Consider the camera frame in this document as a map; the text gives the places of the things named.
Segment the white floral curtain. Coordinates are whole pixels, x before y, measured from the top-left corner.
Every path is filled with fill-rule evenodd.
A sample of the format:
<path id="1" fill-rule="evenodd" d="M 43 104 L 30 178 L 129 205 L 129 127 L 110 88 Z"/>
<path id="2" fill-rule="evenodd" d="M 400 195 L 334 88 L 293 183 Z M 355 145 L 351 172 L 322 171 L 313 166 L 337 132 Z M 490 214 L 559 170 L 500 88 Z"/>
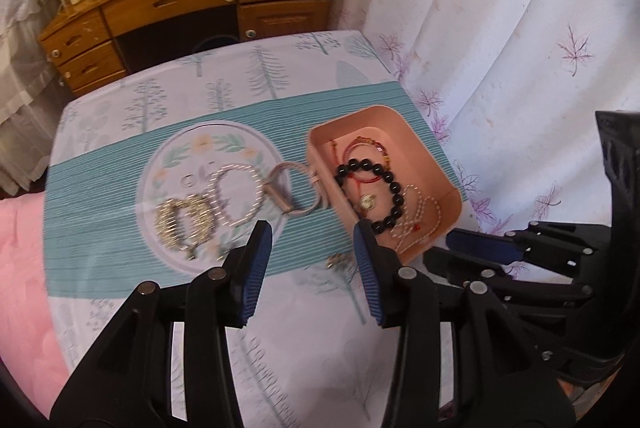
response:
<path id="1" fill-rule="evenodd" d="M 639 107 L 639 0 L 334 0 L 430 124 L 477 222 L 607 223 L 594 115 Z"/>

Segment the pink quilt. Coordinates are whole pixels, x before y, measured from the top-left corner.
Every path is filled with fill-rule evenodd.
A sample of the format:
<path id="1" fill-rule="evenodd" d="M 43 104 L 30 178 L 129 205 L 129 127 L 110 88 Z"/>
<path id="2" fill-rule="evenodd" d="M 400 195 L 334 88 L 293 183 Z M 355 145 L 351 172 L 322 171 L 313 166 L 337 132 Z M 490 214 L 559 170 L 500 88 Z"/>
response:
<path id="1" fill-rule="evenodd" d="M 68 378 L 43 268 L 44 194 L 1 202 L 1 359 L 32 404 L 49 415 Z"/>

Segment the pink smart watch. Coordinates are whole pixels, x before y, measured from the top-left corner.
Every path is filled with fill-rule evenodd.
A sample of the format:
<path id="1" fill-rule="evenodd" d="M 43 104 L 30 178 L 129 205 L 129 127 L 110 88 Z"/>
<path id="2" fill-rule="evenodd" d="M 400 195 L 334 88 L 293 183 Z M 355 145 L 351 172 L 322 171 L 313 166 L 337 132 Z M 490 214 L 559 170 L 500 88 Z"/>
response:
<path id="1" fill-rule="evenodd" d="M 302 218 L 329 206 L 319 175 L 304 163 L 278 163 L 262 181 L 262 189 L 288 218 Z"/>

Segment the pink drawer box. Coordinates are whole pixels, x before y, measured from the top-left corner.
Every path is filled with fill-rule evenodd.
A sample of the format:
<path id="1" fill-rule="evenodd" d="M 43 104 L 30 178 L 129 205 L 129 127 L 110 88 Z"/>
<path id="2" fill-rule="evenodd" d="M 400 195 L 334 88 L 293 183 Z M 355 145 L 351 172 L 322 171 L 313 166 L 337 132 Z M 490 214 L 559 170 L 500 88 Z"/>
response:
<path id="1" fill-rule="evenodd" d="M 307 159 L 348 234 L 371 222 L 378 243 L 408 263 L 458 221 L 462 195 L 414 128 L 391 107 L 366 107 L 314 126 Z M 363 211 L 363 194 L 376 206 Z"/>

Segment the gold coin pendant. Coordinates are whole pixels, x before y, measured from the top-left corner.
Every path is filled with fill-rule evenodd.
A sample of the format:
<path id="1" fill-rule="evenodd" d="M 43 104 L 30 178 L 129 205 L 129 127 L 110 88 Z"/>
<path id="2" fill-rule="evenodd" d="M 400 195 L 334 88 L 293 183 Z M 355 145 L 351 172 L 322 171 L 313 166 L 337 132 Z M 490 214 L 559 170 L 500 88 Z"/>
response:
<path id="1" fill-rule="evenodd" d="M 358 206 L 363 211 L 370 211 L 376 206 L 376 196 L 371 193 L 363 194 L 358 200 Z"/>

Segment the wooden desk with drawers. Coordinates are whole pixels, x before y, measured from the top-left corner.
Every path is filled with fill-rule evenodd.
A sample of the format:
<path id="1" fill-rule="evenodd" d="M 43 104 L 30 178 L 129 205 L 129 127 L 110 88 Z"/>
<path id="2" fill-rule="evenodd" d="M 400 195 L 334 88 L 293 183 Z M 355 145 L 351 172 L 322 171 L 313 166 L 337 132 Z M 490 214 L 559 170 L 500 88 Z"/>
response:
<path id="1" fill-rule="evenodd" d="M 262 38 L 324 31 L 331 0 L 84 0 L 40 34 L 76 96 L 151 66 Z"/>

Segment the tree print tablecloth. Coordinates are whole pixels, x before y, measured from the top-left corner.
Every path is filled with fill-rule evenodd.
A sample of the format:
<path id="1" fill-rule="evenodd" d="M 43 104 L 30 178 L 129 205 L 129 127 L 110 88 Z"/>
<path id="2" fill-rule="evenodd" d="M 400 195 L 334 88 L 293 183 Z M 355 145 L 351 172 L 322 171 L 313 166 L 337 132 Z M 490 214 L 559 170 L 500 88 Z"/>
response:
<path id="1" fill-rule="evenodd" d="M 397 335 L 371 318 L 355 263 L 326 267 L 350 240 L 333 211 L 288 218 L 265 203 L 241 167 L 267 175 L 302 162 L 308 131 L 384 104 L 404 118 L 438 165 L 433 130 L 356 31 L 258 40 L 168 62 L 70 103 L 54 141 L 44 204 L 44 272 L 63 358 L 75 367 L 134 285 L 191 281 L 242 245 L 256 219 L 273 229 L 257 310 L 228 334 L 244 422 L 250 427 L 376 427 Z M 155 212 L 202 193 L 224 165 L 232 228 L 193 258 L 163 247 Z"/>

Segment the cream lace cover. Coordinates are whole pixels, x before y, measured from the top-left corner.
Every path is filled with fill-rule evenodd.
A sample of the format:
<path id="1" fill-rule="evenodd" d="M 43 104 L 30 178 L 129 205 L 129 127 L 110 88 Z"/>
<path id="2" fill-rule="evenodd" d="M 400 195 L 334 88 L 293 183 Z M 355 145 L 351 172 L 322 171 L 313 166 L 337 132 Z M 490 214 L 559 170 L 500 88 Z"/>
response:
<path id="1" fill-rule="evenodd" d="M 1 0 L 1 193 L 28 191 L 50 163 L 63 109 L 72 99 L 39 35 L 60 0 Z"/>

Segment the gold flower earring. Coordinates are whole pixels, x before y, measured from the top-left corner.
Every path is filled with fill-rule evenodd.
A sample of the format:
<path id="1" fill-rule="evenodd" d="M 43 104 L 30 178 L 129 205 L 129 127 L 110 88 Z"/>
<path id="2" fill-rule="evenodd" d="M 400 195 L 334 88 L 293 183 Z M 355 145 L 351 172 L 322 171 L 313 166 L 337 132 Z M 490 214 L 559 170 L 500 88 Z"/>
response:
<path id="1" fill-rule="evenodd" d="M 352 263 L 352 256 L 349 254 L 335 254 L 326 260 L 326 267 L 328 269 L 345 270 L 348 269 Z"/>

